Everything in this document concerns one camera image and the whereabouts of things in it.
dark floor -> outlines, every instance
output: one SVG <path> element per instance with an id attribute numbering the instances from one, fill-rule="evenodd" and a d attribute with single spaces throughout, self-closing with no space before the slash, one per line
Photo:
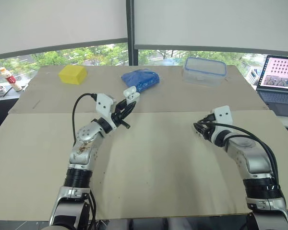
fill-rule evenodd
<path id="1" fill-rule="evenodd" d="M 141 218 L 113 220 L 118 222 L 110 227 L 109 221 L 100 222 L 98 230 L 240 230 L 246 222 L 245 215 L 188 217 L 188 218 Z M 0 220 L 0 230 L 41 230 L 48 226 L 47 221 L 4 221 Z"/>

yellow sponge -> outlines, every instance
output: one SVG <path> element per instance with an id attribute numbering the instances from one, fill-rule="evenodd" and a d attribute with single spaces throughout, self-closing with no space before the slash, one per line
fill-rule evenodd
<path id="1" fill-rule="evenodd" d="M 83 66 L 65 66 L 59 73 L 62 82 L 80 85 L 86 77 L 86 69 Z"/>

beige tabletop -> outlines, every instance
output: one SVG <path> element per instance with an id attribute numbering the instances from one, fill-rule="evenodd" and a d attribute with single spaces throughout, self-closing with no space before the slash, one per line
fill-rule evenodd
<path id="1" fill-rule="evenodd" d="M 194 133 L 207 112 L 132 113 L 98 154 L 98 219 L 247 213 L 235 162 Z M 234 125 L 274 151 L 288 206 L 288 132 L 272 111 L 234 111 Z M 76 129 L 98 114 L 76 114 Z M 48 220 L 72 148 L 71 114 L 9 114 L 0 126 L 0 219 Z"/>
<path id="2" fill-rule="evenodd" d="M 135 112 L 209 111 L 225 104 L 233 111 L 268 109 L 235 66 L 227 66 L 227 76 L 217 87 L 184 82 L 181 66 L 86 66 L 87 77 L 81 85 L 62 83 L 58 77 L 62 68 L 42 67 L 10 113 L 70 113 L 85 92 L 103 92 L 119 101 L 127 88 L 121 75 L 145 68 L 157 72 L 160 83 L 141 93 Z M 83 98 L 77 112 L 95 112 L 94 101 Z"/>

blue cloth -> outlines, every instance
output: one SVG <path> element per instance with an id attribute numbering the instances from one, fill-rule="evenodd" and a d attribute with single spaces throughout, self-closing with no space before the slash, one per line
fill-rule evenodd
<path id="1" fill-rule="evenodd" d="M 149 69 L 139 69 L 122 75 L 121 79 L 128 87 L 135 86 L 142 92 L 160 82 L 159 75 Z"/>

laptop keyboard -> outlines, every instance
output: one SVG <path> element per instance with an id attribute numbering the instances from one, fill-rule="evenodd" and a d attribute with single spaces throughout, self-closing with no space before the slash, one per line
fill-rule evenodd
<path id="1" fill-rule="evenodd" d="M 288 104 L 288 93 L 259 92 L 265 102 Z"/>

